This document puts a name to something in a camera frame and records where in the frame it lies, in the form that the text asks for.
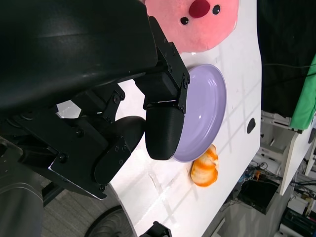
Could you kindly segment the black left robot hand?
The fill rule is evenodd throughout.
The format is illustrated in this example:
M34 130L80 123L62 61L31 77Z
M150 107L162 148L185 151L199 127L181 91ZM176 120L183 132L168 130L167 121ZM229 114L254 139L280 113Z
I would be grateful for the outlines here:
M0 3L0 153L103 200L141 139L170 159L189 73L139 0Z

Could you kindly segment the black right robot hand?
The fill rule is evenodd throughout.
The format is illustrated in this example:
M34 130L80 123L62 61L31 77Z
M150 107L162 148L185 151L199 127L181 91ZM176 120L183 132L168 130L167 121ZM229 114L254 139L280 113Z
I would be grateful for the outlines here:
M140 237L172 237L172 233L169 228L158 221L154 221L153 225Z

